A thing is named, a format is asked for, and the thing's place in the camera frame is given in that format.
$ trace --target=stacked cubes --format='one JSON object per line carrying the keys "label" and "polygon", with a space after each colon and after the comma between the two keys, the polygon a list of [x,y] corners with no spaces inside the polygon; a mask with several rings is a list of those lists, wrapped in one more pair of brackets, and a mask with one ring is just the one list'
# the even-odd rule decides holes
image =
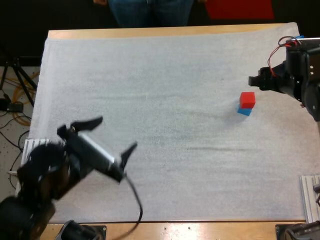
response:
{"label": "stacked cubes", "polygon": [[252,91],[243,91],[240,95],[240,104],[237,112],[249,116],[255,104],[255,93]]}

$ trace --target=red cube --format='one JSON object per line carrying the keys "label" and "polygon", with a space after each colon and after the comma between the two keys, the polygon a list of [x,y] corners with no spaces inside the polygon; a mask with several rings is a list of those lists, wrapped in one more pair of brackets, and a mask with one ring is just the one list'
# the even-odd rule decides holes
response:
{"label": "red cube", "polygon": [[240,95],[240,108],[253,109],[256,104],[256,97],[253,91],[243,91]]}

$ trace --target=blue cube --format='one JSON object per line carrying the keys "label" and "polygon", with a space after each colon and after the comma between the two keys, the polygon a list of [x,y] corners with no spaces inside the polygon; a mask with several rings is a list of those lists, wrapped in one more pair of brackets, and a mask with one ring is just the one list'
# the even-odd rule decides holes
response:
{"label": "blue cube", "polygon": [[250,113],[252,111],[252,108],[240,108],[240,105],[238,106],[238,113],[239,114],[243,114],[243,115],[246,115],[246,116],[250,116]]}

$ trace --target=red wire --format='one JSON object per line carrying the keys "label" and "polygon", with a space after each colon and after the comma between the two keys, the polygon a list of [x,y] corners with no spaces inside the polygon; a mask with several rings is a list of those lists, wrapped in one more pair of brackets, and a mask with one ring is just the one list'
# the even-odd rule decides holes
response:
{"label": "red wire", "polygon": [[[298,45],[296,41],[291,41],[290,43],[293,43],[295,46]],[[270,72],[271,72],[271,74],[272,74],[273,77],[276,77],[277,75],[276,75],[276,73],[274,72],[274,70],[273,70],[272,67],[271,67],[271,57],[272,57],[272,56],[279,50],[279,48],[281,48],[281,47],[291,48],[292,45],[290,45],[290,43],[285,43],[285,44],[279,45],[279,46],[277,46],[277,47],[271,52],[271,54],[270,54],[270,56],[269,56],[269,58],[268,58],[267,63],[268,63],[268,66],[269,66],[269,68],[270,68]]]}

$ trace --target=red object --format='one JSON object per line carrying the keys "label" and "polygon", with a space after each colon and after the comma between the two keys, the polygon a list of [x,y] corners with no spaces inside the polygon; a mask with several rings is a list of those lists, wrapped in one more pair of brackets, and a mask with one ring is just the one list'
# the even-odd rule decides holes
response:
{"label": "red object", "polygon": [[240,95],[240,108],[253,109],[256,104],[256,97],[253,91],[243,91]]}
{"label": "red object", "polygon": [[274,19],[272,0],[207,0],[211,19]]}

